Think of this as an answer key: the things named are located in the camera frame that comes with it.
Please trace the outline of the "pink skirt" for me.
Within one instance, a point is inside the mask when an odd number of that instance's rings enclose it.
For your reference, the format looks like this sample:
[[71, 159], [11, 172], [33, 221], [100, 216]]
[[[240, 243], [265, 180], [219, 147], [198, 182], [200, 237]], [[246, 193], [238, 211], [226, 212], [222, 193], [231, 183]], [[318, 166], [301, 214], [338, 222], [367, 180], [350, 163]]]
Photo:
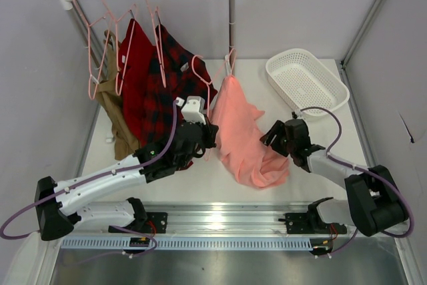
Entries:
[[224, 78], [209, 120], [219, 127], [218, 157], [237, 183], [265, 189], [286, 183], [289, 160], [265, 146], [256, 121], [265, 114], [250, 104], [236, 79]]

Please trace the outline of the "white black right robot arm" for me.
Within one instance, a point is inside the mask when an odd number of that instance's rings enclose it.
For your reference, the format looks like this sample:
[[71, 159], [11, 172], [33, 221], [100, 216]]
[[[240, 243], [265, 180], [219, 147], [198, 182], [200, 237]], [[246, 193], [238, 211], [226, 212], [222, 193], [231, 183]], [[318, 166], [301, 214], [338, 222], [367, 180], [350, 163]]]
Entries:
[[302, 119], [276, 121], [260, 141], [282, 156], [291, 157], [304, 171], [322, 176], [346, 191], [345, 200], [322, 198], [308, 206], [308, 219], [315, 228], [326, 224], [355, 227], [365, 236], [389, 234], [392, 228], [409, 222], [406, 237], [413, 231], [413, 214], [384, 166], [366, 168], [351, 164], [313, 144]]

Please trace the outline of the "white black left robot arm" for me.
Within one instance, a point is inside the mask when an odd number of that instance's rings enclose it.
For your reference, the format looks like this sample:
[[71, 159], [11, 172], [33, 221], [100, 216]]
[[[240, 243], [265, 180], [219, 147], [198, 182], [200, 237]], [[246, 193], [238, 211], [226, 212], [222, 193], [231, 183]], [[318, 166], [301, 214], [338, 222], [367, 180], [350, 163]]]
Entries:
[[171, 137], [151, 142], [93, 176], [60, 182], [50, 176], [40, 179], [35, 201], [41, 239], [57, 240], [78, 229], [146, 232], [149, 217], [140, 199], [114, 203], [102, 197], [187, 169], [193, 159], [216, 146], [218, 130], [209, 121], [185, 121]]

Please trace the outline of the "red black plaid skirt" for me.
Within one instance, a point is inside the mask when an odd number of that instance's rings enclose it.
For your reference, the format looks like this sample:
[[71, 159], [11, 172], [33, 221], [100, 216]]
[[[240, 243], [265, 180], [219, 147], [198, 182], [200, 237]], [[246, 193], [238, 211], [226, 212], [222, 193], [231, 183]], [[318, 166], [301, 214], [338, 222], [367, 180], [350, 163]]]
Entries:
[[[182, 47], [161, 25], [163, 58], [167, 87], [162, 85], [159, 61], [155, 54], [149, 64], [147, 89], [143, 102], [142, 147], [149, 143], [168, 138], [173, 121], [173, 101], [176, 97], [200, 96], [207, 103], [207, 87], [191, 71], [194, 54]], [[211, 81], [205, 62], [196, 59], [195, 71], [204, 79]], [[211, 102], [218, 91], [211, 85]]]

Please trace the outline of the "plain red skirt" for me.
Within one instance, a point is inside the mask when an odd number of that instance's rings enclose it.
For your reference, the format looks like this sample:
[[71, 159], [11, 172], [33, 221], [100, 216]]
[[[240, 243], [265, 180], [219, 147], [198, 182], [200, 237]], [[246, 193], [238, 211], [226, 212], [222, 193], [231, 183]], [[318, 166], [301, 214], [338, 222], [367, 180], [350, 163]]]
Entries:
[[131, 19], [119, 47], [119, 82], [123, 84], [123, 115], [130, 132], [142, 141], [143, 102], [149, 64], [155, 47], [139, 25]]

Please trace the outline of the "white perforated plastic basket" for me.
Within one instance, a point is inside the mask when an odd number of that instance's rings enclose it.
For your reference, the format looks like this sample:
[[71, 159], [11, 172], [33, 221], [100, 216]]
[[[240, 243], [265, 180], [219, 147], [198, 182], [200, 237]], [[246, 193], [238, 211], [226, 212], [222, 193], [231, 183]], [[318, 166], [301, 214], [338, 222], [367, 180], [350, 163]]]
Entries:
[[269, 58], [265, 65], [269, 84], [292, 110], [303, 118], [318, 121], [334, 113], [350, 98], [338, 76], [305, 49], [293, 48]]

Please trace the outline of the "tan brown garment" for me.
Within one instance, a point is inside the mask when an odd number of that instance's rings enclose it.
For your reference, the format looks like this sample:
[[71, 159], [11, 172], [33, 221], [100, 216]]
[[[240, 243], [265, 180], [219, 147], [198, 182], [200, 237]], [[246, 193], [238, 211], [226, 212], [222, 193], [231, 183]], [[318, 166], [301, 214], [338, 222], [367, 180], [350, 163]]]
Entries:
[[117, 58], [115, 48], [116, 37], [108, 29], [104, 31], [104, 44], [107, 58], [107, 76], [98, 85], [95, 98], [105, 110], [111, 121], [111, 134], [114, 142], [114, 156], [122, 160], [139, 149], [140, 142], [131, 133], [123, 114], [123, 98], [115, 92], [115, 76], [117, 75]]

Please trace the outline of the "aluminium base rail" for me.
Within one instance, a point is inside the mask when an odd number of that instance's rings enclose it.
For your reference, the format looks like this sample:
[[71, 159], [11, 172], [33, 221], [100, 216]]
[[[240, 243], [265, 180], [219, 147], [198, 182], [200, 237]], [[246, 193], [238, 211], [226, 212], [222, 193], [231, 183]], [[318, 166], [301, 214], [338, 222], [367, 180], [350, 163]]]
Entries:
[[[56, 205], [37, 210], [41, 239], [58, 240], [72, 232], [103, 233], [117, 223], [129, 222], [122, 202], [94, 202], [63, 214]], [[309, 204], [149, 204], [147, 212], [167, 212], [167, 229], [158, 235], [234, 235], [283, 232], [278, 218], [289, 212], [305, 212]]]

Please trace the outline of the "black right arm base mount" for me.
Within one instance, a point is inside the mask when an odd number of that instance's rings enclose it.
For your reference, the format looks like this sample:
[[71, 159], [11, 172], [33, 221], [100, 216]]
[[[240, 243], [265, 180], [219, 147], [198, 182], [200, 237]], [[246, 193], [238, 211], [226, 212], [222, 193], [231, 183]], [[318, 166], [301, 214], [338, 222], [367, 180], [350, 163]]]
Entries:
[[340, 235], [347, 233], [347, 227], [337, 222], [325, 223], [317, 209], [320, 204], [333, 200], [333, 197], [322, 198], [308, 205], [305, 212], [289, 212], [278, 221], [286, 226], [288, 234], [319, 234], [319, 235]]

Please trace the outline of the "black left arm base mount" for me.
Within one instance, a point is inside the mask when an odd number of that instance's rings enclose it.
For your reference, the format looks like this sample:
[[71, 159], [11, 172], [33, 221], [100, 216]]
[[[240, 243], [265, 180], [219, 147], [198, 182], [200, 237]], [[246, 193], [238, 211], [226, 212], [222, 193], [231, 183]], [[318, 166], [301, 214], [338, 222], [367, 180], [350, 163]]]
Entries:
[[109, 233], [120, 233], [118, 227], [151, 235], [166, 233], [167, 212], [147, 212], [138, 198], [128, 198], [124, 201], [123, 208], [129, 216], [129, 222], [110, 225]]

